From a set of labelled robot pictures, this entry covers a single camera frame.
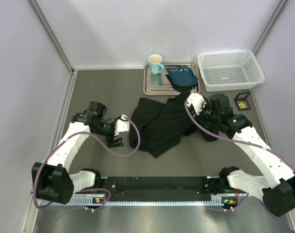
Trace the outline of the black button shirt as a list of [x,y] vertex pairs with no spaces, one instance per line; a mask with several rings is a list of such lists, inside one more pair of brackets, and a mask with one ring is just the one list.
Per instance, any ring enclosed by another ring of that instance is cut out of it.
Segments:
[[141,138],[139,150],[158,158],[179,144],[182,136],[190,136],[198,131],[184,107],[189,95],[190,92],[182,92],[168,98],[166,103],[139,99],[131,116]]

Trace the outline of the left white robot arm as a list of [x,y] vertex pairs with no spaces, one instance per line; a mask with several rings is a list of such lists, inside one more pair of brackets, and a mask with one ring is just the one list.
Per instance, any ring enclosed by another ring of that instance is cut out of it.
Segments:
[[69,168],[84,141],[93,135],[105,137],[103,144],[108,148],[122,147],[119,134],[130,129],[125,116],[115,118],[111,123],[104,120],[106,106],[90,102],[82,113],[76,113],[57,148],[43,162],[32,167],[33,190],[38,200],[67,204],[73,194],[87,188],[101,187],[99,171],[84,168],[70,175]]

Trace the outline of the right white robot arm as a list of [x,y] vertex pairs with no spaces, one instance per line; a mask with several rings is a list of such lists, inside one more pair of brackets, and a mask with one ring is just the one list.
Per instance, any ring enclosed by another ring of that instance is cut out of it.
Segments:
[[225,94],[207,99],[191,93],[185,109],[206,141],[234,143],[262,173],[253,176],[235,166],[226,167],[220,171],[216,184],[206,184],[207,191],[214,194],[239,189],[262,201],[277,217],[295,209],[295,168],[262,140],[246,116],[234,114]]

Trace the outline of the brooch in black box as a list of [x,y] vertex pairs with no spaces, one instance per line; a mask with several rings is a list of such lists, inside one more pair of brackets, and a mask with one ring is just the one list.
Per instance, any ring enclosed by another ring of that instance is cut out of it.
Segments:
[[249,97],[250,94],[251,94],[250,91],[240,92],[235,97],[234,102],[239,111],[245,111],[245,110],[251,109],[250,104],[247,101],[247,98]]

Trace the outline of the white plastic basket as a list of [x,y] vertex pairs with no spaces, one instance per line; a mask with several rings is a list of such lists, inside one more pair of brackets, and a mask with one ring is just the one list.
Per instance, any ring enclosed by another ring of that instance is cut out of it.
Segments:
[[251,89],[265,82],[259,62],[249,50],[203,52],[197,62],[208,92]]

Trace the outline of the dark blue plate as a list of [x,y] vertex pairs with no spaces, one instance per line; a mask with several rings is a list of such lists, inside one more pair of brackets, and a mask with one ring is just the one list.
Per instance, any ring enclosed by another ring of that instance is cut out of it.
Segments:
[[169,82],[180,87],[193,86],[198,81],[198,77],[187,66],[167,67],[166,71]]

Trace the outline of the steel tray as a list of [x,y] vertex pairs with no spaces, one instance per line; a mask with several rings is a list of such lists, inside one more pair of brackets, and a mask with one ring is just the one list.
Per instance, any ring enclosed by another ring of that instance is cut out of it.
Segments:
[[[176,86],[168,78],[168,72],[166,68],[168,67],[188,67],[190,68],[194,75],[197,77],[197,83],[190,87],[180,87]],[[198,66],[195,64],[164,64],[165,70],[159,74],[153,74],[150,71],[149,65],[145,65],[143,74],[143,92],[145,95],[149,96],[176,96],[184,89],[190,90],[192,93],[200,93],[201,86],[199,82],[200,74]]]

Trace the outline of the light blue mug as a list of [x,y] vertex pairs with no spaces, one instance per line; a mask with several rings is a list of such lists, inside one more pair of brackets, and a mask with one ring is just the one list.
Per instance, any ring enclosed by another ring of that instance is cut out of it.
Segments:
[[159,74],[164,70],[163,58],[159,54],[152,54],[148,58],[149,68],[152,74]]

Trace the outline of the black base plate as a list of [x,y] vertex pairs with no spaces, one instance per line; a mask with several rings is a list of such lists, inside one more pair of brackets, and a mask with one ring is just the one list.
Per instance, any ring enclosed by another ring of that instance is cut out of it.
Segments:
[[218,177],[108,177],[98,178],[96,186],[81,193],[96,193],[94,188],[110,191],[110,201],[204,201],[221,196],[237,202],[245,194],[224,186]]

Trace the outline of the aluminium frame rail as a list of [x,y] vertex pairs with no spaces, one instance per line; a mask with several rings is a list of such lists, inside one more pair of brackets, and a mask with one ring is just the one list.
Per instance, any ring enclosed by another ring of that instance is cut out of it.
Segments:
[[33,177],[37,208],[50,204],[111,206],[226,206],[239,204],[233,190],[261,200],[275,215],[295,208],[295,174],[266,169],[253,176],[234,168],[217,177],[102,177],[96,171]]

